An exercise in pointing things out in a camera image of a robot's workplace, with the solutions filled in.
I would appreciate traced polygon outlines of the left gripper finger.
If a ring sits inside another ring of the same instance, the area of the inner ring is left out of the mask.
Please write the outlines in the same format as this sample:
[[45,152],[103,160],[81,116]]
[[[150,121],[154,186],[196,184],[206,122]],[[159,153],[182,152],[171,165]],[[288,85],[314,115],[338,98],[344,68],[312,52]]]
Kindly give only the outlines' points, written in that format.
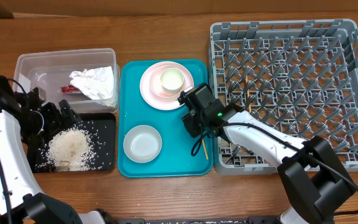
[[46,133],[53,134],[60,129],[61,122],[58,112],[59,110],[57,110],[57,107],[54,103],[47,103],[44,105],[44,130]]
[[60,107],[59,119],[63,128],[70,128],[74,124],[81,121],[78,114],[71,108],[67,100],[62,100],[58,103]]

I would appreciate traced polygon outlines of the red snack wrapper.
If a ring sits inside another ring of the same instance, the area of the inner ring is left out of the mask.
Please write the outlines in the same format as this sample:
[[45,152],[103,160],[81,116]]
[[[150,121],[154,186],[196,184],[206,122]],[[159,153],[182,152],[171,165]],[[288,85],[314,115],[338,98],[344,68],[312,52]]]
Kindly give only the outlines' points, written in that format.
[[67,85],[61,87],[61,92],[67,94],[82,94],[82,92],[73,85]]

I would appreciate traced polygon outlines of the white napkin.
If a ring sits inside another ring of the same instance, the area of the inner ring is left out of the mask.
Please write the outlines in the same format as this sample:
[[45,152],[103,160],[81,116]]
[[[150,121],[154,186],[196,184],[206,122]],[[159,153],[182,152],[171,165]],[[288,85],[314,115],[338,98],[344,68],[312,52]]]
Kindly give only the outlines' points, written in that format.
[[112,66],[73,71],[70,85],[79,89],[92,100],[105,100],[113,97],[114,73]]

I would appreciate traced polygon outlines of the wooden chopstick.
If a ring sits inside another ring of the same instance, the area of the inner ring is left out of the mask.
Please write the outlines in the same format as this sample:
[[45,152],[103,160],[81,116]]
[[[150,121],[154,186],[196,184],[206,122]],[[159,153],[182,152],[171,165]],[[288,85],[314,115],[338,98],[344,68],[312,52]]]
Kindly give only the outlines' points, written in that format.
[[[246,75],[246,86],[247,86],[247,84],[248,84],[248,81],[249,81],[249,79],[248,79],[248,75]],[[249,89],[247,89],[247,92],[246,92],[247,94],[246,94],[246,97],[247,97],[247,103],[248,103],[248,112],[249,113],[251,113],[251,101],[250,101],[250,90]]]
[[205,158],[206,158],[206,160],[209,160],[208,151],[207,151],[207,148],[206,148],[206,144],[205,144],[204,139],[201,140],[201,143],[202,143],[202,146],[203,146]]

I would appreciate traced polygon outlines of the grey bowl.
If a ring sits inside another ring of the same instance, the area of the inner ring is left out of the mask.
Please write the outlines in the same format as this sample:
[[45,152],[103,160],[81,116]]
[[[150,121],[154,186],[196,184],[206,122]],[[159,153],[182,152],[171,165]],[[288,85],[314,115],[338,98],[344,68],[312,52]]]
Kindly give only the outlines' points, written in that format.
[[155,128],[139,125],[124,136],[123,148],[126,156],[133,162],[147,163],[159,155],[162,137]]

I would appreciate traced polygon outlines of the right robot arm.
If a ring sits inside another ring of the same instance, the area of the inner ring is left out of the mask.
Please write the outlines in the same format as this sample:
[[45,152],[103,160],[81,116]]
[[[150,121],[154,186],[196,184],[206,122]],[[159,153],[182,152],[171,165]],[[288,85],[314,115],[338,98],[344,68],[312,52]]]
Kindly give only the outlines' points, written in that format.
[[197,139],[193,156],[205,137],[220,137],[276,167],[290,202],[279,223],[329,222],[355,194],[356,185],[327,140],[319,136],[305,140],[277,131],[239,105],[223,105],[206,83],[182,91],[178,102],[188,108],[182,121]]

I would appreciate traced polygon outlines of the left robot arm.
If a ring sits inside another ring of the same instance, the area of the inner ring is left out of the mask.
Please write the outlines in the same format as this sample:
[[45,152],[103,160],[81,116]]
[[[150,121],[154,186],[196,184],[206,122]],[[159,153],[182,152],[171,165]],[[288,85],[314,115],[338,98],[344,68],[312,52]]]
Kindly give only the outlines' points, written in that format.
[[0,75],[0,223],[109,223],[100,210],[79,214],[42,191],[23,145],[38,149],[79,117],[67,101],[46,103],[38,88],[14,92],[11,82]]

